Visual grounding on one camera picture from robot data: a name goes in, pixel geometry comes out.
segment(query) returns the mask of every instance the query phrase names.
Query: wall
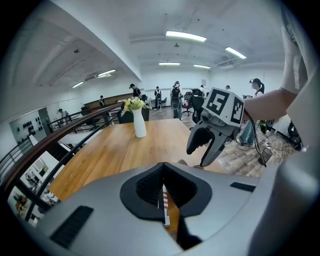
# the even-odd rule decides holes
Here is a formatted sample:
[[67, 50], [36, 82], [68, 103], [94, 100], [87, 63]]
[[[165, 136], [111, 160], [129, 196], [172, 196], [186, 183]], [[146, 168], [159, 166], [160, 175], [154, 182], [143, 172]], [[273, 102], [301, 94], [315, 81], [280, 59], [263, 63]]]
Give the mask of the wall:
[[242, 95], [255, 94], [249, 81], [258, 78], [264, 83], [264, 92], [279, 89], [282, 83], [283, 68], [270, 67], [238, 67], [232, 69], [216, 69], [210, 75], [210, 87], [224, 89], [226, 85], [242, 98]]
[[0, 160], [15, 146], [16, 139], [8, 121], [0, 122]]
[[206, 80], [209, 85], [209, 72], [207, 70], [168, 70], [166, 68], [156, 70], [142, 71], [142, 82], [139, 82], [133, 76], [124, 75], [120, 77], [104, 77], [95, 78], [87, 81], [81, 86], [77, 87], [81, 94], [81, 101], [88, 103], [96, 101], [103, 97], [112, 97], [132, 93], [133, 90], [129, 89], [130, 84], [135, 84], [141, 90], [142, 94], [146, 94], [148, 98], [154, 99], [155, 89], [157, 86], [161, 89], [162, 99], [167, 97], [168, 104], [170, 103], [170, 89], [175, 81], [180, 82], [182, 93], [184, 94], [188, 89], [199, 88], [202, 79]]
[[[35, 110], [31, 113], [28, 113], [26, 115], [23, 115], [22, 117], [12, 121], [10, 123], [10, 127], [13, 133], [13, 136], [17, 142], [21, 142], [22, 139], [26, 139], [27, 136], [29, 135], [28, 127], [33, 126], [33, 131], [35, 131], [34, 137], [36, 138], [37, 141], [41, 141], [44, 139], [47, 135], [45, 133], [45, 130], [39, 130], [39, 127], [43, 126], [43, 124], [39, 124], [36, 119], [39, 117], [38, 111]], [[27, 126], [23, 128], [23, 125], [27, 122], [31, 122], [30, 126]]]
[[9, 88], [2, 86], [0, 122], [8, 119], [13, 121], [25, 113], [42, 109], [55, 103], [60, 103], [64, 107], [68, 106], [70, 112], [74, 113], [75, 109], [81, 110], [80, 98], [77, 90], [62, 86], [13, 86]]
[[210, 71], [202, 69], [180, 69], [179, 67], [160, 67], [157, 70], [142, 71], [142, 83], [139, 85], [144, 89], [142, 94], [146, 94], [149, 99], [155, 98], [155, 89], [159, 86], [162, 99], [167, 97], [167, 105], [170, 104], [170, 89], [176, 81], [180, 82], [180, 89], [183, 94], [190, 89], [199, 88], [202, 80], [206, 80], [207, 89], [209, 87]]
[[123, 75], [120, 77], [102, 77], [91, 79], [82, 85], [76, 87], [81, 95], [81, 102], [89, 103], [100, 99], [100, 95], [104, 98], [129, 94], [133, 90], [129, 89], [130, 84], [138, 85], [138, 80], [133, 76]]

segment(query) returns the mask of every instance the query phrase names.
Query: ceiling light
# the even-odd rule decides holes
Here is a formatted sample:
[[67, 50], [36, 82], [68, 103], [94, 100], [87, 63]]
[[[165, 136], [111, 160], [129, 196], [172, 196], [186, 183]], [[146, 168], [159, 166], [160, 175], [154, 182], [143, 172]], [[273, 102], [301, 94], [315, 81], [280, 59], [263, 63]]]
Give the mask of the ceiling light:
[[98, 76], [98, 78], [107, 78], [107, 77], [111, 77], [110, 74], [102, 74], [100, 76]]
[[160, 66], [179, 66], [180, 63], [174, 63], [174, 62], [160, 62], [159, 63]]
[[84, 83], [84, 82], [77, 83], [76, 85], [72, 86], [72, 88], [75, 88], [75, 87], [77, 87], [77, 86], [79, 86], [79, 85], [82, 85], [83, 83]]
[[178, 38], [188, 38], [188, 39], [193, 39], [197, 41], [204, 42], [207, 40], [205, 37], [198, 36], [195, 34], [188, 34], [188, 33], [182, 33], [182, 32], [175, 32], [175, 31], [167, 31], [166, 32], [167, 37], [178, 37]]
[[197, 68], [210, 69], [209, 66], [201, 66], [201, 65], [196, 65], [196, 64], [194, 64], [193, 66], [194, 66], [194, 67], [197, 67]]
[[115, 72], [115, 71], [116, 71], [115, 69], [112, 69], [112, 70], [110, 70], [110, 71], [103, 72], [103, 73], [101, 73], [101, 74], [98, 74], [98, 77], [103, 76], [103, 75], [105, 75], [105, 74], [109, 74], [109, 73]]
[[227, 47], [225, 48], [228, 52], [230, 53], [233, 53], [234, 55], [237, 55], [238, 57], [240, 57], [241, 59], [246, 59], [247, 57], [242, 55], [240, 52], [237, 52], [236, 50], [230, 48], [230, 47]]

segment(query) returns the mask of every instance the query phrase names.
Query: cable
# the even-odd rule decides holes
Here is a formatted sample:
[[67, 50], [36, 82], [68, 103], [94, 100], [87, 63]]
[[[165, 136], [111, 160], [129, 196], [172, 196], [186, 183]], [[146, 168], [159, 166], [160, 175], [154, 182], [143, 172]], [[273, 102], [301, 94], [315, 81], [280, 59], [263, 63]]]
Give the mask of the cable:
[[243, 110], [244, 113], [250, 118], [250, 121], [252, 123], [252, 127], [253, 127], [253, 133], [254, 133], [254, 146], [255, 146], [255, 150], [259, 153], [259, 155], [261, 156], [262, 162], [264, 167], [267, 167], [266, 165], [266, 161], [264, 156], [261, 154], [260, 148], [259, 148], [259, 141], [258, 141], [258, 137], [257, 137], [257, 132], [256, 132], [256, 126], [255, 126], [255, 122], [253, 121], [252, 117], [249, 115], [249, 113], [247, 112], [246, 109]]
[[255, 149], [255, 147], [249, 147], [248, 149], [244, 150], [244, 149], [242, 149], [242, 148], [239, 148], [239, 145], [237, 145], [236, 148], [237, 148], [238, 150], [242, 150], [242, 151], [245, 151], [245, 152], [247, 152], [248, 150], [253, 150], [253, 149]]

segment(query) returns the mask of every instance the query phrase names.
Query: railing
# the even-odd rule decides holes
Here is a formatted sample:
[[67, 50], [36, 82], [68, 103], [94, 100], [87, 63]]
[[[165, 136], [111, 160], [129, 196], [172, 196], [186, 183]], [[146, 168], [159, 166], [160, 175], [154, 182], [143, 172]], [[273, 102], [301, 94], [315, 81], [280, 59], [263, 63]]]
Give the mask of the railing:
[[0, 180], [2, 176], [6, 174], [6, 171], [8, 171], [23, 154], [31, 149], [32, 146], [29, 137], [27, 137], [27, 139], [16, 145], [0, 160]]
[[[81, 117], [84, 117], [85, 115], [88, 115], [89, 113], [95, 112], [97, 110], [106, 108], [108, 106], [98, 106], [98, 107], [93, 107], [93, 108], [87, 108], [84, 109], [82, 111], [67, 115], [65, 117], [62, 117], [60, 119], [57, 119], [53, 122], [51, 122], [50, 128], [52, 129], [52, 131], [56, 131], [62, 127], [64, 127], [65, 125], [74, 122], [75, 120], [78, 120]], [[109, 112], [109, 116], [112, 118], [116, 115], [116, 113], [113, 112]], [[100, 121], [98, 119], [92, 119], [89, 120], [87, 123], [84, 123], [83, 125], [79, 126], [77, 129], [74, 130], [75, 133], [79, 133], [79, 132], [88, 132], [88, 131], [93, 131], [95, 130], [97, 127], [102, 126], [104, 124], [104, 121]]]
[[[121, 103], [116, 103], [111, 106], [104, 107], [94, 112], [88, 113], [83, 117], [80, 117], [72, 122], [64, 125], [60, 129], [57, 129], [46, 138], [42, 139], [36, 145], [34, 145], [28, 152], [24, 153], [17, 162], [11, 167], [9, 171], [4, 175], [3, 181], [0, 185], [0, 193], [7, 200], [10, 196], [11, 191], [16, 187], [21, 193], [28, 198], [31, 203], [26, 211], [24, 219], [28, 221], [32, 215], [35, 206], [38, 206], [42, 212], [49, 210], [53, 204], [48, 201], [44, 201], [48, 185], [53, 181], [57, 171], [71, 159], [82, 147], [82, 145], [92, 137], [100, 129], [107, 127], [112, 121], [115, 121], [117, 115], [110, 118], [110, 112], [115, 109], [120, 109]], [[48, 173], [46, 178], [42, 182], [38, 182], [34, 187], [29, 187], [26, 182], [22, 181], [21, 177], [28, 170], [28, 168], [47, 150], [50, 145], [56, 143], [58, 140], [63, 138], [69, 133], [75, 132], [75, 130], [93, 119], [103, 119], [103, 124], [97, 126], [89, 135], [81, 140], [76, 146], [74, 146], [59, 162], [58, 164]]]

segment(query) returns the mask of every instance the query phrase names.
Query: bag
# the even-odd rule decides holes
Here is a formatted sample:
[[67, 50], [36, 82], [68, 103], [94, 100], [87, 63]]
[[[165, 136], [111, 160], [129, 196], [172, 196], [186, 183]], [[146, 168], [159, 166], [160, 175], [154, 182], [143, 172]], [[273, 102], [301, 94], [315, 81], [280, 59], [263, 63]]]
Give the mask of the bag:
[[172, 98], [179, 98], [180, 90], [178, 88], [174, 88], [172, 90]]
[[161, 99], [161, 93], [160, 93], [160, 91], [159, 91], [159, 92], [157, 92], [157, 94], [156, 94], [156, 98], [157, 98], [157, 99]]

